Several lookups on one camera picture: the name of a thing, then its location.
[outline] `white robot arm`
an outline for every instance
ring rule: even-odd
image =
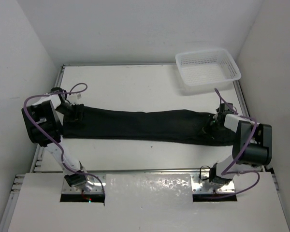
[[[208,128],[208,130],[230,129],[235,132],[232,154],[224,161],[214,164],[210,169],[209,182],[218,186],[228,184],[235,175],[244,171],[245,166],[241,164],[268,165],[272,159],[272,127],[266,124],[257,124],[252,143],[238,158],[238,154],[252,133],[254,122],[235,114],[228,105],[220,104]],[[235,159],[235,164],[226,172],[225,170]]]
[[[48,96],[41,97],[36,103],[22,109],[23,118],[30,140],[44,147],[55,158],[62,168],[65,179],[70,187],[77,187],[84,192],[90,192],[94,186],[93,179],[84,174],[86,170],[81,162],[69,154],[63,144],[63,128],[56,111],[64,114],[67,120],[80,120],[84,105],[67,103],[67,94],[61,88],[54,88]],[[29,119],[28,114],[57,144],[45,137]]]

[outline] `purple cable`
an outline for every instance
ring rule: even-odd
[[[85,85],[85,88],[83,90],[80,90],[80,91],[75,91],[75,92],[72,92],[72,90],[78,86],[78,85]],[[71,91],[70,92],[55,92],[55,93],[49,93],[49,94],[41,94],[41,95],[34,95],[34,96],[31,96],[31,97],[28,97],[25,102],[24,102],[24,112],[25,112],[25,115],[27,116],[27,118],[30,120],[30,122],[46,137],[48,138],[50,141],[52,141],[54,144],[56,144],[56,146],[58,146],[58,148],[61,150],[61,161],[62,161],[62,165],[70,172],[74,173],[74,174],[78,174],[78,175],[89,175],[89,176],[92,176],[94,178],[96,178],[100,184],[101,184],[101,188],[102,188],[102,192],[104,193],[104,196],[105,196],[105,191],[104,191],[104,187],[103,187],[103,183],[102,181],[97,177],[95,176],[94,174],[90,174],[90,173],[78,173],[78,172],[75,172],[74,170],[70,169],[65,163],[64,163],[64,150],[63,150],[63,147],[56,142],[56,140],[54,140],[46,131],[44,131],[35,121],[34,119],[30,116],[28,110],[27,110],[27,103],[29,100],[33,99],[33,98],[39,98],[39,97],[48,97],[50,95],[58,95],[58,94],[75,94],[75,93],[81,93],[81,92],[84,92],[86,89],[88,88],[88,85],[86,83],[78,83],[77,85],[73,86]]]
[[[73,87],[70,89],[70,91],[68,92],[68,94],[71,95],[73,89],[75,89],[75,87],[80,86],[80,85],[84,85],[85,88],[82,89],[82,90],[80,90],[80,91],[73,92],[73,93],[82,93],[82,92],[84,92],[84,91],[86,91],[86,90],[88,89],[88,85],[87,85],[86,83],[78,83],[78,84],[76,84],[75,86],[73,86]]]
[[[219,93],[218,89],[215,88],[215,92],[217,93],[217,95],[219,96],[220,100],[223,101],[228,107],[229,109],[235,113],[236,115],[238,115],[238,112],[236,112],[235,110],[233,110],[233,108],[226,102],[226,100],[223,99],[223,97],[221,96],[221,94]],[[247,141],[245,142],[244,146],[242,147],[242,149],[239,151],[238,155],[235,157],[235,159],[227,166],[227,168],[225,170],[223,170],[223,172],[221,173],[222,175],[226,175],[228,174],[227,171],[240,159],[240,157],[243,155],[243,153],[245,152],[246,148],[248,147],[248,145],[250,144],[250,140],[252,139],[254,133],[256,132],[258,123],[256,121],[255,118],[253,117],[246,117],[246,116],[240,116],[241,118],[244,119],[249,119],[254,121],[254,125],[253,128],[251,130],[251,133],[247,139]]]
[[[233,112],[235,113],[236,115],[238,115],[238,112],[236,112],[227,102],[226,100],[223,99],[223,97],[221,96],[221,94],[219,93],[218,89],[215,88],[215,92],[217,93],[217,95],[219,96],[220,98],[220,102],[223,101],[227,106],[228,108]],[[235,159],[226,167],[225,170],[222,171],[222,175],[227,175],[227,174],[238,174],[237,172],[228,172],[228,170],[234,165],[236,164],[236,162],[241,158],[241,156],[243,155],[243,153],[245,152],[246,148],[248,147],[248,145],[250,144],[250,140],[252,139],[256,129],[257,129],[257,126],[258,126],[258,123],[256,121],[255,118],[253,117],[246,117],[246,116],[240,116],[241,118],[245,118],[245,119],[249,119],[249,120],[252,120],[254,121],[254,125],[253,125],[253,128],[251,130],[251,133],[247,139],[247,141],[245,142],[244,146],[242,147],[242,149],[239,151],[239,153],[237,154],[237,156],[235,157]],[[236,194],[239,194],[239,193],[242,193],[242,192],[245,192],[247,190],[250,190],[252,189],[253,187],[255,187],[258,182],[260,181],[260,174],[257,172],[257,171],[242,171],[240,174],[246,174],[246,173],[256,173],[258,175],[258,179],[257,181],[251,185],[250,187],[244,189],[244,190],[241,190],[241,191],[238,191],[238,192],[235,192],[235,193],[231,193],[231,194],[228,194],[228,195],[224,195],[224,196],[217,196],[217,197],[211,197],[211,199],[222,199],[222,198],[227,198],[227,197],[230,197],[230,196],[234,196]]]

